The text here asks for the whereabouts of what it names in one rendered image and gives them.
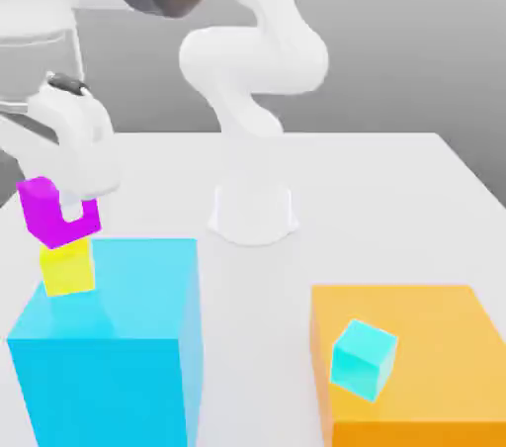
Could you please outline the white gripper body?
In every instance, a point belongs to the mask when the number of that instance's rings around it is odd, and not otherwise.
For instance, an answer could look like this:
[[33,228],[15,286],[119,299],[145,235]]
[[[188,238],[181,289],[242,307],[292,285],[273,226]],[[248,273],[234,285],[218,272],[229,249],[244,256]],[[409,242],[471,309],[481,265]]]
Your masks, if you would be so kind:
[[65,195],[92,200],[118,189],[121,172],[109,114],[91,92],[80,95],[44,85],[29,99],[29,121],[54,131],[57,141],[0,112],[0,149],[17,159],[24,176],[43,176]]

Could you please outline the small magenta cube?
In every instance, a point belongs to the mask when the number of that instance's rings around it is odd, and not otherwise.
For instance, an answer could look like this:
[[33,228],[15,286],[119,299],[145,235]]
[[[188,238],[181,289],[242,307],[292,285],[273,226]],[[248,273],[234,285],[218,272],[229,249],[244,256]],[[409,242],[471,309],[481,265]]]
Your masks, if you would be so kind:
[[59,191],[45,177],[17,184],[27,229],[47,248],[55,249],[98,232],[102,226],[96,200],[81,203],[83,215],[67,222],[62,214]]

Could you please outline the small yellow cube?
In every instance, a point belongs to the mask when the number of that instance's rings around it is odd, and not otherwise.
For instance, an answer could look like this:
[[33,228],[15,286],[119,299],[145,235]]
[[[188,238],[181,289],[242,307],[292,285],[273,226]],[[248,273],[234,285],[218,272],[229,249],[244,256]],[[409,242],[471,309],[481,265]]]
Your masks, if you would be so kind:
[[45,292],[59,297],[95,289],[92,247],[81,238],[55,249],[41,246],[40,265]]

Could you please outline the small cyan cube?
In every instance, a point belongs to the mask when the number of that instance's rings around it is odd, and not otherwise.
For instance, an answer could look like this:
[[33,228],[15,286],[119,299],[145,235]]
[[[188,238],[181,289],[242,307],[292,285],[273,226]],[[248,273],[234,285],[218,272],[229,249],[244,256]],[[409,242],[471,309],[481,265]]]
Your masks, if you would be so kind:
[[329,382],[375,402],[392,372],[398,338],[352,319],[332,347]]

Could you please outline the large blue box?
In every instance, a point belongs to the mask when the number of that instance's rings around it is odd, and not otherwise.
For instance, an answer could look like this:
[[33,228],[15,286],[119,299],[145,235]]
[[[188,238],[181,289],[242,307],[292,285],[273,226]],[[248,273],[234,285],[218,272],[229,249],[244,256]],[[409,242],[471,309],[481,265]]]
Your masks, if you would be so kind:
[[97,238],[92,250],[95,289],[37,288],[7,338],[39,447],[196,447],[196,241]]

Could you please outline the large orange box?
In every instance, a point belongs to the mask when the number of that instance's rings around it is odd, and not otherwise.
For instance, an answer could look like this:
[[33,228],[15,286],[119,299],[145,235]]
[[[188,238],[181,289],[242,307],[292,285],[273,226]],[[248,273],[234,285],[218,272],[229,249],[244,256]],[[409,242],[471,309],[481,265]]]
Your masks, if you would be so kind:
[[[398,339],[375,402],[330,382],[353,319]],[[506,447],[506,342],[471,287],[316,285],[309,332],[324,447]]]

